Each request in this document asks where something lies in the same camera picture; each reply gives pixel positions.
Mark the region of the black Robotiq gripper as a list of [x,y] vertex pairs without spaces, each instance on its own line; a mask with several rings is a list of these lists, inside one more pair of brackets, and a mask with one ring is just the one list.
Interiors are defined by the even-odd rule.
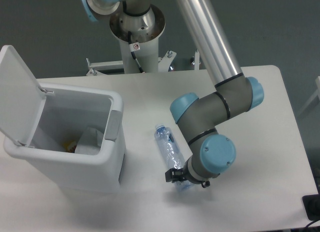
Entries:
[[193,184],[201,184],[202,188],[210,186],[210,181],[204,181],[204,178],[197,175],[193,167],[184,166],[183,168],[170,168],[165,172],[166,182],[182,182],[187,180]]

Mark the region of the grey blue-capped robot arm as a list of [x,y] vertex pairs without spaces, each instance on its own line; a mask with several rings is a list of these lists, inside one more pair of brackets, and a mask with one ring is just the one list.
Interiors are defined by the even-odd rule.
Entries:
[[[165,29],[160,9],[150,0],[81,0],[88,18],[96,22],[109,17],[113,35],[120,43],[124,72],[158,72],[157,43]],[[182,132],[191,157],[182,168],[170,165],[166,181],[189,181],[202,187],[226,171],[236,158],[231,140],[216,126],[247,112],[264,100],[256,78],[246,77],[229,47],[210,0],[176,0],[203,63],[215,83],[215,92],[203,98],[188,93],[175,99],[170,111]]]

